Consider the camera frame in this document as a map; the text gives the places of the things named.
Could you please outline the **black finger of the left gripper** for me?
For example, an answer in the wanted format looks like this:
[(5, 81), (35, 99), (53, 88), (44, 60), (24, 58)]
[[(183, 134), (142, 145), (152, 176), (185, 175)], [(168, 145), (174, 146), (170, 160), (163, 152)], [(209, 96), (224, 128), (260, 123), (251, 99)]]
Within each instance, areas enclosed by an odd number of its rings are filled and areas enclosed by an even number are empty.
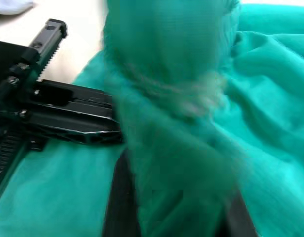
[(104, 91), (51, 80), (34, 84), (30, 99), (35, 102), (66, 107), (69, 103), (83, 103), (111, 109), (112, 98)]
[(111, 117), (38, 106), (22, 119), (32, 135), (82, 145), (116, 145), (123, 143), (120, 126)]

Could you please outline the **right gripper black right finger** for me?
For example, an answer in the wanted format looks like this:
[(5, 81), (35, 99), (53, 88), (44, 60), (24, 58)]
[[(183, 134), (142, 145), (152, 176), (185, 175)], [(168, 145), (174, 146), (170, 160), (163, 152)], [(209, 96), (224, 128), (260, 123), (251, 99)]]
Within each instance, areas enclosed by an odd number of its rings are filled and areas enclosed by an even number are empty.
[(246, 208), (242, 195), (237, 191), (226, 209), (227, 237), (257, 237), (256, 228)]

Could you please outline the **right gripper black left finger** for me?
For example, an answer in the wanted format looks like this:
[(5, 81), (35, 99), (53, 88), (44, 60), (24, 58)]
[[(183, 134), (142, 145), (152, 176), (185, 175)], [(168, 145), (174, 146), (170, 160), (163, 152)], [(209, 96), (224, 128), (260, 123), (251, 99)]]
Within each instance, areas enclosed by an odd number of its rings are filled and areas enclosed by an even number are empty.
[(134, 175), (130, 169), (128, 150), (122, 152), (114, 168), (101, 235), (141, 236)]

